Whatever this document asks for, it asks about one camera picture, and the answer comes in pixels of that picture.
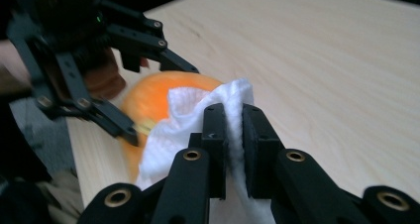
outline white tissue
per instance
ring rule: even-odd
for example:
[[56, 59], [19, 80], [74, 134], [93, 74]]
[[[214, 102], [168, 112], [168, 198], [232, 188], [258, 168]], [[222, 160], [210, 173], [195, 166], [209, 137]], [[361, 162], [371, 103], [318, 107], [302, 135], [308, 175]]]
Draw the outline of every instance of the white tissue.
[[166, 177], [176, 153], [188, 147], [191, 133], [201, 133], [204, 109], [223, 103], [229, 139], [230, 167], [226, 200], [211, 199], [210, 223], [274, 223], [269, 200], [248, 198], [242, 148], [242, 107], [254, 105], [253, 87], [245, 78], [233, 80], [212, 92], [179, 87], [168, 92], [169, 118], [149, 134], [136, 185], [141, 189]]

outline light wood surface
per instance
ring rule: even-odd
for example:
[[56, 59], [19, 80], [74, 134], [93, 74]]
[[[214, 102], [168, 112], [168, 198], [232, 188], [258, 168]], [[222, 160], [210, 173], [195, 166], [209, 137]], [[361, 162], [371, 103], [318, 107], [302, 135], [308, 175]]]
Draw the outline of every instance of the light wood surface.
[[[343, 189], [420, 201], [420, 7], [391, 0], [177, 0], [146, 13], [169, 48], [224, 82], [246, 77], [281, 141]], [[129, 87], [150, 72], [122, 71]], [[83, 201], [128, 173], [118, 140], [68, 119]]]

